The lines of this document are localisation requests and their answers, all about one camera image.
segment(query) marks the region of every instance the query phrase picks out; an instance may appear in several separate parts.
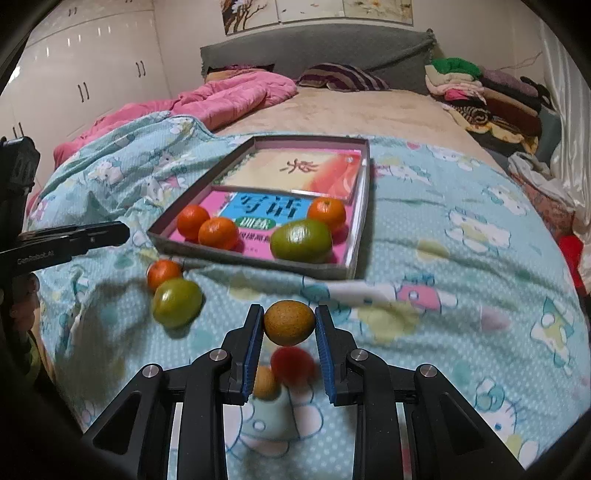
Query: pink comforter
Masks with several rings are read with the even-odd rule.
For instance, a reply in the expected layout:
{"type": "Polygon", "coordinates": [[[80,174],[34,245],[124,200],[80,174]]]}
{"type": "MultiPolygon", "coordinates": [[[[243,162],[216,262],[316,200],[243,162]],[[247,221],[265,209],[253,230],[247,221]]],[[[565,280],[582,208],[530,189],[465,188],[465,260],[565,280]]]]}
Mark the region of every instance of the pink comforter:
{"type": "Polygon", "coordinates": [[[226,80],[207,82],[197,90],[183,92],[174,100],[128,103],[122,109],[99,118],[89,130],[53,151],[56,168],[93,140],[148,113],[170,111],[170,115],[191,115],[207,128],[216,130],[257,109],[281,103],[297,93],[296,84],[271,72],[252,72],[226,80]]]}

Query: headboard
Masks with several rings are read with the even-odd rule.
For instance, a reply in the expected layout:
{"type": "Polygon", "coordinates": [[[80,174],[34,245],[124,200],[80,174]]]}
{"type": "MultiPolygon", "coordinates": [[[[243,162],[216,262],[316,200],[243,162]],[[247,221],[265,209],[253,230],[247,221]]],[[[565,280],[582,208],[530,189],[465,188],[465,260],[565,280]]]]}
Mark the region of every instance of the headboard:
{"type": "Polygon", "coordinates": [[[426,32],[370,24],[327,23],[257,31],[201,48],[202,74],[232,64],[275,64],[274,72],[298,78],[322,62],[371,72],[390,88],[428,93],[424,65],[437,40],[426,32]]]}

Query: striped pillow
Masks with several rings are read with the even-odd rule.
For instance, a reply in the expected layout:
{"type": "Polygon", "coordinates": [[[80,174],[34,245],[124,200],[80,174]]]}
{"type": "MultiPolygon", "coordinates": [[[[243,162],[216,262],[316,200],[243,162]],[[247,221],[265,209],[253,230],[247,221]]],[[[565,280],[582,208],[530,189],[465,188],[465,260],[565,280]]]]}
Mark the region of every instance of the striped pillow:
{"type": "Polygon", "coordinates": [[[364,72],[351,65],[320,63],[307,69],[297,81],[301,87],[328,87],[337,92],[358,92],[362,90],[390,90],[381,78],[364,72]]]}

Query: beige wall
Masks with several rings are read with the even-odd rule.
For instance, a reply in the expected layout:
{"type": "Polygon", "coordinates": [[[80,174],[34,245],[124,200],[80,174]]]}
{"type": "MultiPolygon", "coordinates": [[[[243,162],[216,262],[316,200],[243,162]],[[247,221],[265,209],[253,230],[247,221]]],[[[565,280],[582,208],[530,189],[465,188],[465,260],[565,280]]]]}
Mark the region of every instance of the beige wall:
{"type": "MultiPolygon", "coordinates": [[[[219,5],[219,0],[154,0],[160,48],[173,95],[203,83],[199,48],[226,40],[219,5]]],[[[414,26],[409,28],[432,28],[445,56],[500,68],[540,50],[538,19],[520,0],[413,0],[413,11],[414,26]]],[[[306,23],[329,21],[356,22],[330,19],[306,23]]],[[[388,22],[367,23],[405,28],[388,22]]],[[[247,31],[228,38],[248,34],[247,31]]],[[[534,67],[518,74],[542,81],[542,58],[534,67]]]]}

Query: white curtain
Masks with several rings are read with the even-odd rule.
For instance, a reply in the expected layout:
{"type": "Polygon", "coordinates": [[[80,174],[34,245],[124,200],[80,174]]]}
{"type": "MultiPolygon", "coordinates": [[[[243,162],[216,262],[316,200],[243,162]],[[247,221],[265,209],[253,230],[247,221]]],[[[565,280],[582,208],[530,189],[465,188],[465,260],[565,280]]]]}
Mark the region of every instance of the white curtain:
{"type": "Polygon", "coordinates": [[[573,229],[584,243],[579,273],[591,292],[591,90],[560,40],[540,23],[545,82],[562,120],[550,168],[576,205],[573,229]]]}

